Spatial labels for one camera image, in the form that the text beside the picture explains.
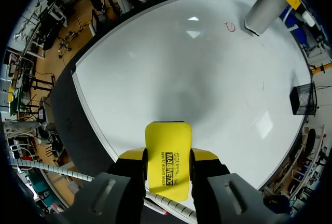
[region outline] whiteboard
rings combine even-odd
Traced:
[[[215,153],[260,188],[301,127],[293,86],[311,82],[300,48],[277,19],[244,29],[256,0],[170,0],[127,20],[78,61],[75,86],[113,159],[145,146],[152,121],[186,121],[192,147]],[[195,209],[191,195],[183,203]]]

